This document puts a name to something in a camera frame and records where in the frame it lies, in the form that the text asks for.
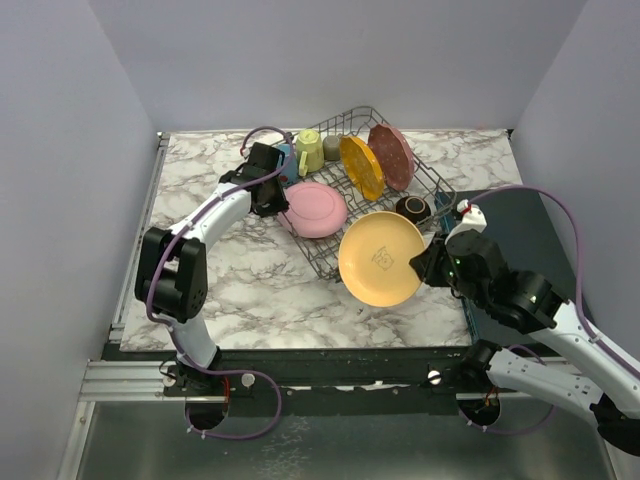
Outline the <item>blue mug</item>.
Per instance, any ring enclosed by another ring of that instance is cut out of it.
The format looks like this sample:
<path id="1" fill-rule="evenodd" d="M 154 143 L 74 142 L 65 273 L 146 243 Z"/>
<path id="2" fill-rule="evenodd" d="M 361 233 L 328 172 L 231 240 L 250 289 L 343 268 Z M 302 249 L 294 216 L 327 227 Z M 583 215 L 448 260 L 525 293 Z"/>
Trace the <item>blue mug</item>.
<path id="1" fill-rule="evenodd" d="M 278 145 L 277 149 L 282 152 L 277 164 L 280 169 L 279 179 L 284 187 L 289 187 L 299 179 L 297 157 L 286 143 Z"/>

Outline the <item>plain pink plate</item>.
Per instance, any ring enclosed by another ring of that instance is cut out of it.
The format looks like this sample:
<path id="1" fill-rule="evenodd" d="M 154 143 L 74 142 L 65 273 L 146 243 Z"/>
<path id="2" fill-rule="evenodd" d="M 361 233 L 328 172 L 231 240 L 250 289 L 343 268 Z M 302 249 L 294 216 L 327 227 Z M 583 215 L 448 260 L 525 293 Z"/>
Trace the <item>plain pink plate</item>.
<path id="1" fill-rule="evenodd" d="M 318 239 L 338 232 L 348 210 L 343 196 L 318 182 L 302 182 L 285 191 L 289 209 L 278 214 L 280 224 L 299 237 Z"/>

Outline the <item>tan bear print plate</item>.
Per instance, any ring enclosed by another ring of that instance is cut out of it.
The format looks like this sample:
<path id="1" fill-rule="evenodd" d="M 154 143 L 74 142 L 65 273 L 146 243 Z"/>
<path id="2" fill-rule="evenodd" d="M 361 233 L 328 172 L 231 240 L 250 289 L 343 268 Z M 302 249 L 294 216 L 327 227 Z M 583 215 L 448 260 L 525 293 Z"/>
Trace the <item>tan bear print plate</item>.
<path id="1" fill-rule="evenodd" d="M 426 241 L 409 220 L 378 211 L 359 217 L 339 247 L 339 273 L 359 301 L 380 308 L 399 305 L 420 288 L 409 261 L 426 249 Z"/>

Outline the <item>dark brown patterned bowl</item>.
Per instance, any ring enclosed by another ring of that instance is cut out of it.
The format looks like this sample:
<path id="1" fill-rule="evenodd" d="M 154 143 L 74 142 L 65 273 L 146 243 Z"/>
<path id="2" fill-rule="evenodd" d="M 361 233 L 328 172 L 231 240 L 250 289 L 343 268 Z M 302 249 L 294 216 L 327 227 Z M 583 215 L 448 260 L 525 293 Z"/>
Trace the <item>dark brown patterned bowl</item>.
<path id="1" fill-rule="evenodd" d="M 414 225 L 424 225 L 432 217 L 432 207 L 422 197 L 408 195 L 400 198 L 394 211 L 409 220 Z"/>

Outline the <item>yellow cream mug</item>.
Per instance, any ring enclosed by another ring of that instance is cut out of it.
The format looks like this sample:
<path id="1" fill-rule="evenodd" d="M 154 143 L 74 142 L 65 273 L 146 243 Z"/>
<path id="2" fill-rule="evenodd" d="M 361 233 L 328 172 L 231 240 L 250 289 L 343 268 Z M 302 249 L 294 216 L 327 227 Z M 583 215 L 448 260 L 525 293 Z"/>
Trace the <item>yellow cream mug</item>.
<path id="1" fill-rule="evenodd" d="M 313 129 L 304 129 L 296 137 L 296 155 L 298 174 L 301 177 L 314 173 L 324 167 L 324 149 L 321 135 Z"/>

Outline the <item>small grey mug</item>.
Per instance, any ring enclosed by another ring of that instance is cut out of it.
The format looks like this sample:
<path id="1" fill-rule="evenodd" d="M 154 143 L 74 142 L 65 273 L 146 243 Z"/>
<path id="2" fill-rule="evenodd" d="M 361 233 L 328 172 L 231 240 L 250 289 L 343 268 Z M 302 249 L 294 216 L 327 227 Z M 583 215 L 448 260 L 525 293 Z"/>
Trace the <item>small grey mug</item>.
<path id="1" fill-rule="evenodd" d="M 326 162 L 336 162 L 341 160 L 340 153 L 341 137 L 338 135 L 326 135 L 323 139 L 323 154 Z"/>

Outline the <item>grey wire dish rack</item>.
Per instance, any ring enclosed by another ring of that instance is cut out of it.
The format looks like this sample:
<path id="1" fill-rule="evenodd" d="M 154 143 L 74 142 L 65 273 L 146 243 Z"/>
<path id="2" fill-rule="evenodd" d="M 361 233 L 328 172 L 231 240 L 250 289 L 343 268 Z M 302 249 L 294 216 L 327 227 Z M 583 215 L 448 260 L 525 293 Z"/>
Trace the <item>grey wire dish rack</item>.
<path id="1" fill-rule="evenodd" d="M 322 120 L 308 127 L 287 130 L 292 139 L 297 139 L 301 130 L 311 129 L 318 132 L 321 138 L 326 135 L 351 135 L 366 141 L 370 130 L 378 124 L 392 125 L 377 109 L 371 106 L 358 106 Z M 414 165 L 414 176 L 407 190 L 401 192 L 385 185 L 381 196 L 370 201 L 357 191 L 356 186 L 348 178 L 341 161 L 326 162 L 319 171 L 300 179 L 294 186 L 305 181 L 319 182 L 337 190 L 345 200 L 347 219 L 344 226 L 328 237 L 307 239 L 298 234 L 289 223 L 283 226 L 278 217 L 265 221 L 269 224 L 270 235 L 276 239 L 279 249 L 293 253 L 298 263 L 303 261 L 321 280 L 341 281 L 338 268 L 338 252 L 340 242 L 347 228 L 360 216 L 374 211 L 395 211 L 396 203 L 405 196 L 421 197 L 431 208 L 431 215 L 417 222 L 421 233 L 426 234 L 439 228 L 440 218 L 445 216 L 454 206 L 457 194 L 454 188 L 433 167 L 428 166 L 410 147 Z"/>

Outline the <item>pink dotted plate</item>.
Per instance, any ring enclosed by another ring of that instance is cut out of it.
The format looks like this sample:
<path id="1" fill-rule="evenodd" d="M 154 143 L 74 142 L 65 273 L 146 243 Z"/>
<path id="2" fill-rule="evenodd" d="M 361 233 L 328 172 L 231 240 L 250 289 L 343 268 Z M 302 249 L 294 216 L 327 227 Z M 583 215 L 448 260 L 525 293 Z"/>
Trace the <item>pink dotted plate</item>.
<path id="1" fill-rule="evenodd" d="M 406 190 L 414 177 L 415 164 L 404 135 L 381 123 L 370 130 L 367 144 L 380 164 L 386 184 L 396 191 Z"/>

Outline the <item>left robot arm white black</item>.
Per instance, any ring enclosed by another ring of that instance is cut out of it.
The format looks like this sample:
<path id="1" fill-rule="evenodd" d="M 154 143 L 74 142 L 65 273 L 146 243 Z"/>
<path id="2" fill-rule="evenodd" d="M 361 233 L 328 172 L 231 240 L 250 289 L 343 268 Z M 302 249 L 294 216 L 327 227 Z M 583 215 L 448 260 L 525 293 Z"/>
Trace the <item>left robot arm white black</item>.
<path id="1" fill-rule="evenodd" d="M 254 213 L 273 216 L 288 208 L 280 173 L 285 153 L 254 143 L 248 159 L 220 177 L 213 193 L 168 229 L 149 228 L 142 239 L 134 295 L 147 318 L 167 329 L 187 382 L 201 395 L 222 380 L 219 349 L 201 314 L 208 292 L 207 255 L 236 222 Z"/>

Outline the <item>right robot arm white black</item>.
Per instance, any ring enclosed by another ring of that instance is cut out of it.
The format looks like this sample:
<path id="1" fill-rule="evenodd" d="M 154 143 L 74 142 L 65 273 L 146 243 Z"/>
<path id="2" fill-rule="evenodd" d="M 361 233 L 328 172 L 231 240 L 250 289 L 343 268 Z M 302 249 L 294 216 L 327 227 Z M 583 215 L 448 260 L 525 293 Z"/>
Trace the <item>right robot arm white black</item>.
<path id="1" fill-rule="evenodd" d="M 584 418 L 609 444 L 638 455 L 638 360 L 582 318 L 578 306 L 548 280 L 510 269 L 499 246 L 475 230 L 437 234 L 409 264 L 426 285 L 450 288 L 577 370 L 554 370 L 479 340 L 457 369 L 467 389 L 480 392 L 492 385 L 526 393 Z"/>

